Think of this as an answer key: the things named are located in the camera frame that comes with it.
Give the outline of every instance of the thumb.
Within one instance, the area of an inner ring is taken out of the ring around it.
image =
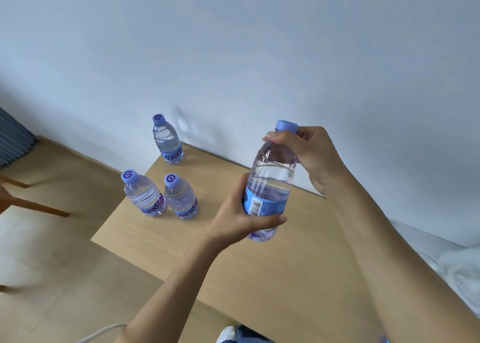
[[[267,217],[251,218],[252,231],[260,231],[262,229],[275,228],[287,221],[287,217],[283,214],[274,214]]]
[[[273,143],[287,146],[297,156],[303,154],[307,149],[307,141],[289,131],[268,132],[266,136]]]

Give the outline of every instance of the chair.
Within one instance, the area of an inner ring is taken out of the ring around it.
[[[0,182],[7,182],[11,185],[15,185],[21,188],[28,188],[29,185],[13,180],[7,176],[0,174]],[[42,211],[44,213],[59,215],[61,217],[68,217],[70,213],[62,210],[58,210],[42,204],[37,204],[32,201],[24,200],[19,197],[12,196],[2,185],[0,185],[0,214],[8,209],[9,206],[20,206],[30,210]],[[0,292],[5,290],[6,286],[0,285]]]

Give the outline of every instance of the forearm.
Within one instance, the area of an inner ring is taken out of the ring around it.
[[[478,318],[406,243],[353,176],[327,184],[325,195],[392,341],[480,340]]]
[[[208,269],[221,250],[208,235],[202,236],[115,343],[177,343]]]

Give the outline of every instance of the light wooden floor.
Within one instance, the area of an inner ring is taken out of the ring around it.
[[[90,241],[124,197],[120,175],[48,142],[0,172],[33,184],[4,185],[13,195],[71,212],[0,215],[0,342],[73,343],[128,322],[162,281]],[[215,342],[231,322],[197,302],[180,341]]]

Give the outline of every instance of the barcode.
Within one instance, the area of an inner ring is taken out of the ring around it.
[[[260,213],[260,209],[263,203],[264,203],[263,201],[252,198],[248,215],[251,215],[253,217],[258,217],[258,214]]]

